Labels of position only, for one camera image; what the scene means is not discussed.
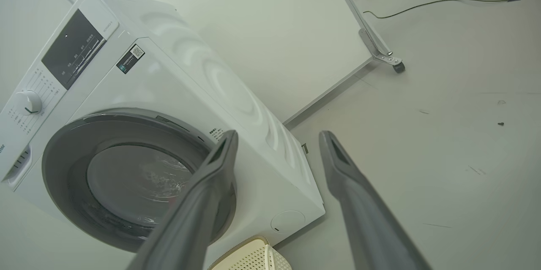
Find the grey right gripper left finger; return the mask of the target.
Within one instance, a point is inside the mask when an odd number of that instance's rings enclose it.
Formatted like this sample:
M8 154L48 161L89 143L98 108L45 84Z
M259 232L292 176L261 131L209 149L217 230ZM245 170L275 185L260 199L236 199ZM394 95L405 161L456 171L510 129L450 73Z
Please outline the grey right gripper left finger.
M138 250L129 270L203 268L219 204L235 189L237 150L237 132L226 131L195 173L192 184Z

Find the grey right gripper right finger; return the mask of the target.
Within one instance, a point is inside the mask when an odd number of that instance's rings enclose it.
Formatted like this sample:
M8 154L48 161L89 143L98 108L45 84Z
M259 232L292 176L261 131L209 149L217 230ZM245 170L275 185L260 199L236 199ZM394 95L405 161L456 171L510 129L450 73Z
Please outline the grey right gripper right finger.
M431 266L331 131L319 134L327 187L341 206L359 270L429 270Z

